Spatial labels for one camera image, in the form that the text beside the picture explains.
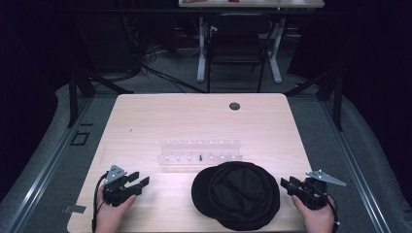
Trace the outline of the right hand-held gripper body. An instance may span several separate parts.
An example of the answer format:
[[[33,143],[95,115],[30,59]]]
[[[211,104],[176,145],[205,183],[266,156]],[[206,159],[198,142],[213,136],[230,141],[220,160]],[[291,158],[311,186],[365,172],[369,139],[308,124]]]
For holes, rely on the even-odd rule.
[[[322,170],[309,171],[307,178],[300,183],[304,191],[303,204],[310,210],[319,210],[327,204],[327,185],[329,183],[346,186],[347,184]]]

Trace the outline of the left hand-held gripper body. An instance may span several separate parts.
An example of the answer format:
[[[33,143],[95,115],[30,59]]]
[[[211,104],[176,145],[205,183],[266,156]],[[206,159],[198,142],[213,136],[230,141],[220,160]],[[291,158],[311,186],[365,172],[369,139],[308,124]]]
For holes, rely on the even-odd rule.
[[[106,204],[114,207],[125,202],[132,195],[140,195],[142,189],[134,189],[132,186],[126,186],[129,181],[129,175],[121,167],[112,165],[105,178],[103,189],[103,200]]]

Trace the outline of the black cloth hat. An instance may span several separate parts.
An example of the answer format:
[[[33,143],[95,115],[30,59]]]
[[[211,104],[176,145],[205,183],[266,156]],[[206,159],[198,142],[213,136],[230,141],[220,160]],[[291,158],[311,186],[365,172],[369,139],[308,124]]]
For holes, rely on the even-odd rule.
[[[191,200],[201,214],[235,231],[259,230],[280,210],[275,178],[250,162],[203,169],[192,182]]]

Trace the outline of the person's left hand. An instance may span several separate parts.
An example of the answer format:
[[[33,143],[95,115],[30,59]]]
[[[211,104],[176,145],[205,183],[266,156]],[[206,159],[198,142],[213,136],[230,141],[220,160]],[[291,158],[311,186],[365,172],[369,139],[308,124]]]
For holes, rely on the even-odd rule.
[[[117,207],[107,205],[103,200],[103,189],[101,185],[97,193],[97,203],[101,205],[96,215],[95,233],[116,233],[122,219],[136,200],[136,195],[130,196],[125,202]]]

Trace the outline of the person's right hand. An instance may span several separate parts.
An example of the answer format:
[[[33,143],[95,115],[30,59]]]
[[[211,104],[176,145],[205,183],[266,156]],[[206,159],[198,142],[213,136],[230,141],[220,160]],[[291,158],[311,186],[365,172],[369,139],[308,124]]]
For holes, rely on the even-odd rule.
[[[334,214],[330,206],[324,206],[319,210],[311,210],[295,195],[292,196],[292,202],[303,217],[307,233],[332,233]]]

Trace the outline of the grey tape piece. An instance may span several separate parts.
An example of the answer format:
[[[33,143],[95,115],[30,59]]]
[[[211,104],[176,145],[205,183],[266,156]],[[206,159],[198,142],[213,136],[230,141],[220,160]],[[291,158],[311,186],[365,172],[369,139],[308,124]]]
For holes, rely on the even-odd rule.
[[[78,213],[78,214],[83,214],[86,210],[85,206],[79,206],[79,205],[67,205],[63,209],[63,213],[66,214],[73,214],[73,213]]]

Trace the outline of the clear acrylic rack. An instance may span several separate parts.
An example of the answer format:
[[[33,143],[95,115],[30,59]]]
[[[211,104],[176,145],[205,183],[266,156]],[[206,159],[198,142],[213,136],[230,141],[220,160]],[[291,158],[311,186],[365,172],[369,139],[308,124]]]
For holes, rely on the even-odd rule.
[[[225,162],[241,161],[239,140],[162,140],[154,156],[167,172],[195,172]]]

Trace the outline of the black tape square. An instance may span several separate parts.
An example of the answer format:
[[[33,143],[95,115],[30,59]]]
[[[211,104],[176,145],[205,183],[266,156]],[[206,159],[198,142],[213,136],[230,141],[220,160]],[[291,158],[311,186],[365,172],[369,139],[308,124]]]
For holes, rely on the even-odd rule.
[[[77,131],[74,137],[71,140],[71,146],[84,146],[88,140],[89,133],[88,132],[80,132]]]

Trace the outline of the black metal stand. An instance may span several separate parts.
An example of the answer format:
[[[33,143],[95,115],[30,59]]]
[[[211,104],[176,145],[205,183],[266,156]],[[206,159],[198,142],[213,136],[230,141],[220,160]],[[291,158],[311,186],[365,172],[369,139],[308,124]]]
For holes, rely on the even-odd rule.
[[[342,131],[341,113],[343,100],[343,77],[338,71],[326,71],[315,79],[298,84],[295,88],[287,91],[285,95],[288,97],[295,96],[314,84],[318,84],[320,86],[316,93],[316,98],[319,101],[328,101],[330,96],[333,96],[332,121],[336,128],[339,131]]]
[[[68,83],[70,107],[68,128],[72,127],[79,118],[78,91],[80,91],[85,98],[93,98],[95,96],[96,90],[91,83],[92,81],[103,84],[117,94],[131,94],[130,90],[126,90],[103,78],[96,72],[87,69],[80,61],[80,56],[75,52],[76,47],[68,39],[62,39],[61,45],[67,50],[71,66],[71,75]]]

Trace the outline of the black folding chair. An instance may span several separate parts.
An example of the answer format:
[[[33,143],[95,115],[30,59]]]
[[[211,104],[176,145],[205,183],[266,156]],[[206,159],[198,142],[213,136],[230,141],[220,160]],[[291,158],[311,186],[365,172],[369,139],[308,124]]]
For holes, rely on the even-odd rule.
[[[265,14],[220,14],[213,17],[206,53],[207,91],[211,90],[213,65],[260,67],[257,92],[260,92],[262,76],[268,58],[268,43],[274,31],[274,23]]]

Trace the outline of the aluminium floor rail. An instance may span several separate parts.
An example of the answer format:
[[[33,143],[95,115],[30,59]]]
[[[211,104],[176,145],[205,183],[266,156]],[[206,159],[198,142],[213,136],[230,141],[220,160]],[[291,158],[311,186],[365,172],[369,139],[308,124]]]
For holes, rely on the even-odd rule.
[[[77,131],[90,132],[87,121],[93,104],[81,102],[78,121],[68,128],[68,103],[61,100],[40,145],[18,177],[6,198],[0,202],[0,233],[64,233],[70,214],[86,175],[87,156],[80,146],[71,146]]]
[[[332,118],[332,109],[328,102],[319,102],[327,121],[337,138],[337,141],[343,150],[343,160],[350,173],[354,186],[356,187],[360,199],[369,215],[369,218],[375,228],[376,233],[393,233],[389,224],[387,223],[377,200],[365,179],[361,167],[355,158],[355,154],[347,141],[344,131],[340,131],[334,123]]]

